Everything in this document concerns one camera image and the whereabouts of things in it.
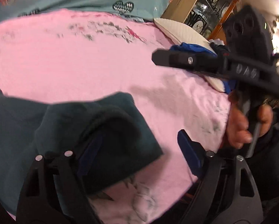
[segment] chevron heart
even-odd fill
[[[123,3],[123,1],[119,0],[113,4],[113,9],[118,11],[120,14],[130,13],[134,9],[134,3],[133,2]]]

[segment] pink sheet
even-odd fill
[[[91,197],[104,223],[149,223],[192,185],[177,144],[185,129],[216,151],[229,103],[202,78],[157,67],[151,53],[172,42],[154,24],[97,12],[60,10],[0,24],[0,88],[47,103],[131,93],[164,156],[132,178]]]

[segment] human hand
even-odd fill
[[[248,119],[237,107],[236,92],[233,91],[229,94],[229,101],[231,102],[231,109],[226,129],[227,139],[231,146],[240,149],[244,144],[251,143],[252,134],[247,130],[249,127]],[[263,136],[269,131],[273,121],[273,112],[269,105],[260,106],[258,120],[262,123],[260,136]]]

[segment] white pillow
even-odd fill
[[[175,44],[182,42],[187,44],[198,44],[214,52],[208,40],[186,24],[164,18],[155,18],[156,26],[168,36]],[[205,76],[208,83],[217,91],[224,92],[225,87],[221,80]]]

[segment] dark green fabric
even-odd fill
[[[103,143],[83,176],[88,194],[135,173],[156,160],[161,148],[127,93],[95,102],[42,104],[0,91],[0,202],[16,214],[25,176],[36,155],[77,155],[103,131]]]

